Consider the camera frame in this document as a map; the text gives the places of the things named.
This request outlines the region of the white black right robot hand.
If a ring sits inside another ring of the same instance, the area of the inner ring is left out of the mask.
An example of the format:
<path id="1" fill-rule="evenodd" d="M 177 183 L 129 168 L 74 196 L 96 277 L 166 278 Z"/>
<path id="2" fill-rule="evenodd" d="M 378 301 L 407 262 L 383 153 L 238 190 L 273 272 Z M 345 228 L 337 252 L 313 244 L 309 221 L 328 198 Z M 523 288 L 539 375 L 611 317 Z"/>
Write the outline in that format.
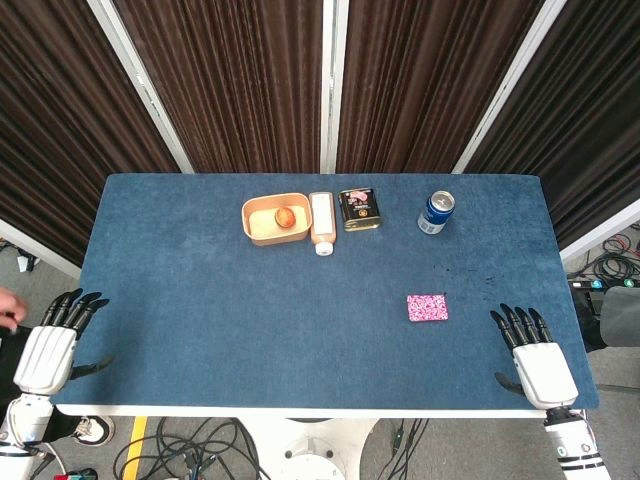
<path id="1" fill-rule="evenodd" d="M 519 381 L 501 372 L 494 377 L 507 391 L 525 397 L 537 410 L 568 410 L 579 392 L 560 345 L 534 308 L 525 311 L 501 303 L 501 313 L 490 311 L 511 355 Z"/>

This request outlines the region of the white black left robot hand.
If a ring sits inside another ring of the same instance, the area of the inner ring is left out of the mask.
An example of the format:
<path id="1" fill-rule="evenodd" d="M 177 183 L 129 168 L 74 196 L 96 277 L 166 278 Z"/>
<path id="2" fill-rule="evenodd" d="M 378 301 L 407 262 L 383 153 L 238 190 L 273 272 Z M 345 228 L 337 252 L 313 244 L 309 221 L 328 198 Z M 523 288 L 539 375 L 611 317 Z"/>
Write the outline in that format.
<path id="1" fill-rule="evenodd" d="M 95 313 L 109 303 L 100 292 L 78 288 L 56 297 L 29 334 L 13 382 L 24 394 L 52 396 L 67 382 L 93 375 L 112 362 L 111 355 L 76 365 L 76 346 Z"/>

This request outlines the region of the bystander bare hand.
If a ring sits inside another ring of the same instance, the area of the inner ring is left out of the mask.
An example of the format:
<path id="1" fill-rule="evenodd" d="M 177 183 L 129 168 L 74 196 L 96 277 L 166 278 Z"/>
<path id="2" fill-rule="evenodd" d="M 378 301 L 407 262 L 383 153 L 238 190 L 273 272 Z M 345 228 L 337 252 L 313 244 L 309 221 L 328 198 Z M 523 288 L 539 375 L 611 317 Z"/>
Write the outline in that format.
<path id="1" fill-rule="evenodd" d="M 0 324 L 12 333 L 16 332 L 28 316 L 27 304 L 14 292 L 0 288 Z"/>

